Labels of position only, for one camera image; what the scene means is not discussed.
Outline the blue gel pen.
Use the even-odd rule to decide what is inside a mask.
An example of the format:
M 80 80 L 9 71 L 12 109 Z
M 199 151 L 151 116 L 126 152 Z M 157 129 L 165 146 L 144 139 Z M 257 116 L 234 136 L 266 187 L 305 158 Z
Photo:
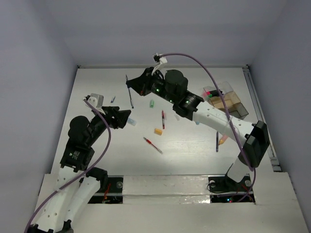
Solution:
M 126 78 L 126 85 L 127 85 L 128 76 L 125 75 L 125 78 Z M 129 93 L 129 99 L 130 99 L 131 108 L 134 109 L 133 100 L 132 100 L 132 95 L 131 95 L 130 87 L 129 87 L 128 85 L 127 85 L 127 89 L 128 89 L 128 93 Z

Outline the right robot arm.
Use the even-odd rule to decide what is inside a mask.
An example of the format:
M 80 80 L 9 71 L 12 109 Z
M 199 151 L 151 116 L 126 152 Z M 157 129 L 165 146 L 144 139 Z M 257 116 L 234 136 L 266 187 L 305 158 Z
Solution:
M 244 176 L 260 165 L 270 145 L 267 125 L 262 121 L 251 123 L 227 116 L 202 97 L 190 92 L 188 79 L 181 71 L 171 69 L 162 74 L 149 67 L 139 77 L 127 79 L 126 85 L 141 96 L 154 93 L 172 103 L 173 110 L 180 117 L 207 125 L 242 145 L 243 151 L 224 177 L 224 185 L 228 190 L 237 189 Z

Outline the purple gel pen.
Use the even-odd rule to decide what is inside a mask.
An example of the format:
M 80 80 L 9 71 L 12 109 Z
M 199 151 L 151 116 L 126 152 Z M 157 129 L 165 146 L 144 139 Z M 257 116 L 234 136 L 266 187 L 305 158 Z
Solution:
M 216 132 L 216 152 L 219 151 L 219 132 Z

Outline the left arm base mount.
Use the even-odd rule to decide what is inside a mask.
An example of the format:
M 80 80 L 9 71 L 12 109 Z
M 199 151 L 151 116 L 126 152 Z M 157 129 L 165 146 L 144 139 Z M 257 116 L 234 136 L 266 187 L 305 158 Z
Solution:
M 88 204 L 122 204 L 123 176 L 108 176 L 107 184 L 101 187 Z

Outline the light blue highlighter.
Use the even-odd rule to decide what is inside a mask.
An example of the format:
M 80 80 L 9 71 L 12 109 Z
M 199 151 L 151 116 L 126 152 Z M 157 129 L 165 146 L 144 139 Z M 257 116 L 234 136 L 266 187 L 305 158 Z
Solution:
M 128 118 L 127 123 L 132 125 L 132 126 L 136 126 L 137 122 L 131 118 Z

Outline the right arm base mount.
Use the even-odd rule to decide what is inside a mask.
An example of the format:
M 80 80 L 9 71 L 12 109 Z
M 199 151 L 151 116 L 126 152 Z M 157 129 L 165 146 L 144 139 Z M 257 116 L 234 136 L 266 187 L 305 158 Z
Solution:
M 239 183 L 225 176 L 211 176 L 208 178 L 207 190 L 210 192 L 211 203 L 255 203 L 249 175 L 244 176 Z

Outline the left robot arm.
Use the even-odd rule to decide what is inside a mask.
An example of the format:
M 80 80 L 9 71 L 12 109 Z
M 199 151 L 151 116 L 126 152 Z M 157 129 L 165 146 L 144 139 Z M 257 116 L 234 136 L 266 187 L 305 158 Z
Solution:
M 125 127 L 131 110 L 117 106 L 93 108 L 94 118 L 76 116 L 69 124 L 68 142 L 60 161 L 54 192 L 35 210 L 27 233 L 71 233 L 96 192 L 109 188 L 107 171 L 91 165 L 92 148 L 104 131 Z

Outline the red gel pen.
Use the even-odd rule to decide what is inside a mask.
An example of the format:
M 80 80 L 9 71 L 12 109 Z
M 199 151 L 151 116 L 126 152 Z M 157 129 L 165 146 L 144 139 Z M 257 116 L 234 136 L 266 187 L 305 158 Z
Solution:
M 159 153 L 163 154 L 163 151 L 161 151 L 157 146 L 155 146 L 149 139 L 147 139 L 146 137 L 143 137 L 143 139 L 144 139 L 149 145 L 151 145 L 155 150 L 157 150 Z

